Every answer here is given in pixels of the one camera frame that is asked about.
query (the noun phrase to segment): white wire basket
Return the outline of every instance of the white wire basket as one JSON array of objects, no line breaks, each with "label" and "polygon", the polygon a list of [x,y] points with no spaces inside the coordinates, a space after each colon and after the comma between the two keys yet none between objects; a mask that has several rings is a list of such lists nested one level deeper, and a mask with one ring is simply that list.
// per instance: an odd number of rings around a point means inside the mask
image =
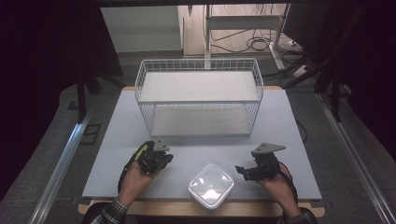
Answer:
[{"label": "white wire basket", "polygon": [[250,135],[262,93],[254,59],[145,60],[135,83],[153,137]]}]

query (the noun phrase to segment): white wall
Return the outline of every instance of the white wall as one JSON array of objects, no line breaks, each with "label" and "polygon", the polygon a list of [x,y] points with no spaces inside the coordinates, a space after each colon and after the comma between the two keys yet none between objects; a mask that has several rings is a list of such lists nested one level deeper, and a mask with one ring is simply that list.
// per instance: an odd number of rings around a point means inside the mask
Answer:
[{"label": "white wall", "polygon": [[116,52],[180,50],[177,7],[103,7]]}]

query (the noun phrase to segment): robotic hand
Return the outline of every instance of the robotic hand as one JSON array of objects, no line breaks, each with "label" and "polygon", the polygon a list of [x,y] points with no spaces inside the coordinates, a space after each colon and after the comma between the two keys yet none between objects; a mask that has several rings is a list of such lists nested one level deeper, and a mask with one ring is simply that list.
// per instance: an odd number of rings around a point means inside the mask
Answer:
[{"label": "robotic hand", "polygon": [[137,161],[140,169],[145,174],[155,174],[165,168],[174,158],[173,155],[166,154],[166,151],[169,151],[169,147],[162,145],[161,140],[157,140],[156,142],[150,140],[140,146],[122,170],[118,191],[120,192],[123,178],[128,172],[132,162]]},{"label": "robotic hand", "polygon": [[283,146],[261,143],[256,149],[251,151],[257,167],[245,169],[235,166],[238,174],[244,176],[245,180],[273,179],[279,172],[280,166],[274,151],[285,149]]}]

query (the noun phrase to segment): person's right hand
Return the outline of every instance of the person's right hand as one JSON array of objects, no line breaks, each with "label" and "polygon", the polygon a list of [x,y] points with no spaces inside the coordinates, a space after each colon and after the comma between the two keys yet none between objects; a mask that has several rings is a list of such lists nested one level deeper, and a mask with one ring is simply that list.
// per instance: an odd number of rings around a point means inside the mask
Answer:
[{"label": "person's right hand", "polygon": [[137,161],[132,162],[125,177],[123,178],[119,201],[129,207],[132,202],[143,193],[157,174],[145,174]]},{"label": "person's right hand", "polygon": [[[282,163],[279,165],[280,170],[291,179],[288,169]],[[276,175],[271,180],[256,180],[256,182],[267,190],[274,201],[282,207],[288,218],[297,217],[302,214],[298,204],[294,201],[290,186],[281,175]]]}]

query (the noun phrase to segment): person's left hand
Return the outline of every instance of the person's left hand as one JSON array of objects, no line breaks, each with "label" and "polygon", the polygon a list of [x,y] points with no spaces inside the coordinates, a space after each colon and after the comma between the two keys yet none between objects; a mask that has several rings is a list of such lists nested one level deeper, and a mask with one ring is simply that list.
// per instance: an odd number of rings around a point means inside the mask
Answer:
[{"label": "person's left hand", "polygon": [[140,169],[137,161],[132,162],[125,177],[118,196],[120,203],[130,206],[143,193],[157,174],[146,175]]}]

